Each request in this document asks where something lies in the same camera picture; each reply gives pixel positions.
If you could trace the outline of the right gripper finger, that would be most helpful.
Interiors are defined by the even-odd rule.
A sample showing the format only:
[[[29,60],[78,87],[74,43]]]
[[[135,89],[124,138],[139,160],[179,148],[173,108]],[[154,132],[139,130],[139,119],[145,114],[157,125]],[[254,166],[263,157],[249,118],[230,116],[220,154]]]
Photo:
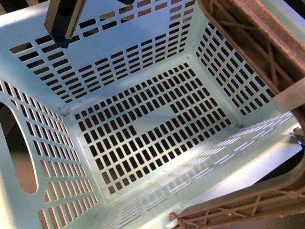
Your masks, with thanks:
[[[44,26],[59,47],[67,48],[86,0],[50,0]]]

